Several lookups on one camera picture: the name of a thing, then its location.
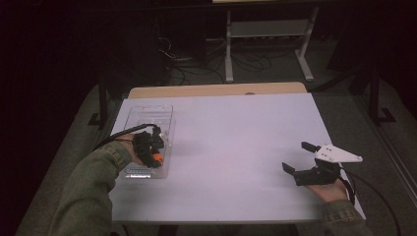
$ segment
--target clear plastic container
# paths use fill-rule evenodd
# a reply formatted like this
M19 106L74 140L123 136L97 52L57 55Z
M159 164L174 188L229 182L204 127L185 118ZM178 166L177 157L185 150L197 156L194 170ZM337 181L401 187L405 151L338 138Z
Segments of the clear plastic container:
M169 159L175 127L172 105L133 106L129 112L125 130L142 124L154 124L161 129L160 136L164 142L164 148L159 150L163 156L162 165L158 168L147 168L146 166L141 166L132 162L124 169L124 177L129 179L166 178L168 176ZM134 133L143 131L152 134L152 127L147 127Z

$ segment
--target table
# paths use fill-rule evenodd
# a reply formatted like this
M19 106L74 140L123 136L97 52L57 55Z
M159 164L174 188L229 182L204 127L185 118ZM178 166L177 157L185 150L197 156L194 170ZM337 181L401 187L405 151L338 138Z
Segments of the table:
M119 176L110 192L114 221L297 223L321 218L319 199L297 187L281 168L281 162L297 170L312 168L314 157L301 149L301 142L330 143L302 84L134 88L112 133L123 130L132 106L161 104L174 107L176 121L168 176ZM359 203L356 207L363 215Z

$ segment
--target person's hand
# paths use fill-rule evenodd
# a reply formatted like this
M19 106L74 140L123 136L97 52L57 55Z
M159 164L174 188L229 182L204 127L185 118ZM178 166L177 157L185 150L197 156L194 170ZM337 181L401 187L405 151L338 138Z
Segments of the person's hand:
M120 144L128 150L129 154L132 156L133 162L139 165L144 165L144 163L139 159L139 157L135 154L135 151L133 150L132 140L134 137L134 134L122 135L120 137L117 137L116 141L120 142Z
M346 187L344 187L340 180L336 180L333 184L310 185L306 187L319 196L325 203L338 200L348 200Z

